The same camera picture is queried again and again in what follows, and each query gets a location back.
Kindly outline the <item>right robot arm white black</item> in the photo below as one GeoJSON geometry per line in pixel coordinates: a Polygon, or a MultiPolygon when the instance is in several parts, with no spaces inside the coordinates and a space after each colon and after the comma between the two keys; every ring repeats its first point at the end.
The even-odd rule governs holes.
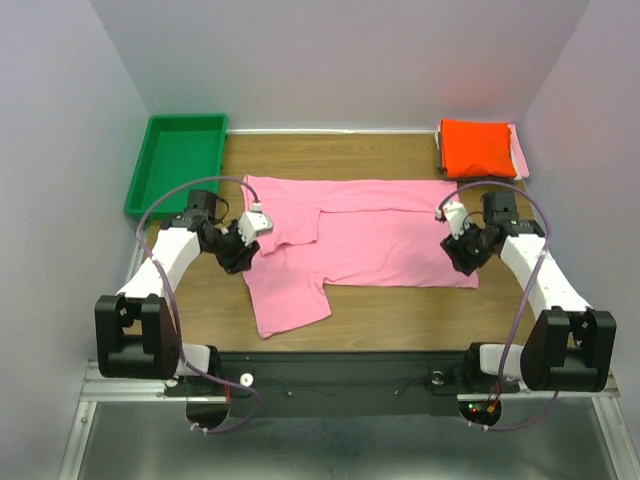
{"type": "Polygon", "coordinates": [[[470,276],[492,257],[499,258],[523,289],[516,314],[530,309],[536,321],[522,345],[510,333],[502,344],[476,343],[460,366],[463,384],[482,390],[495,378],[533,391],[604,390],[617,324],[608,311],[594,309],[570,284],[550,252],[550,230],[520,216],[516,192],[482,195],[477,225],[466,207],[448,195],[436,209],[448,224],[441,247],[456,271],[470,276]]]}

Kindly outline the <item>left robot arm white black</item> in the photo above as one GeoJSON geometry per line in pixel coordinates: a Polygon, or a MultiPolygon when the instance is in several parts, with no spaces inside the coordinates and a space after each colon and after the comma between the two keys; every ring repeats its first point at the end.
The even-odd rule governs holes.
{"type": "Polygon", "coordinates": [[[154,245],[136,233],[146,255],[131,279],[114,295],[101,296],[94,308],[99,371],[106,378],[169,380],[188,376],[199,393],[224,379],[217,350],[182,339],[175,290],[188,267],[201,255],[213,255],[228,274],[245,272],[259,250],[259,236],[273,229],[259,199],[224,223],[216,211],[223,198],[192,190],[185,209],[165,218],[154,245]]]}

